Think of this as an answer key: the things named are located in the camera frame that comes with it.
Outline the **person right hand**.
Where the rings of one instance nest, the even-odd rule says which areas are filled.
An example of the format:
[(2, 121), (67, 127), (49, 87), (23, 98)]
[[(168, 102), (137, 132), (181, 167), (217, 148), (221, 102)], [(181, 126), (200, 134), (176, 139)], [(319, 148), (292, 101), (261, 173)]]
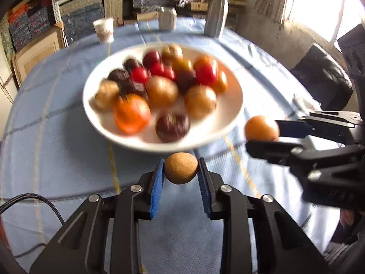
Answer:
[(351, 210), (340, 210), (340, 223), (342, 226), (352, 226), (355, 220), (355, 213)]

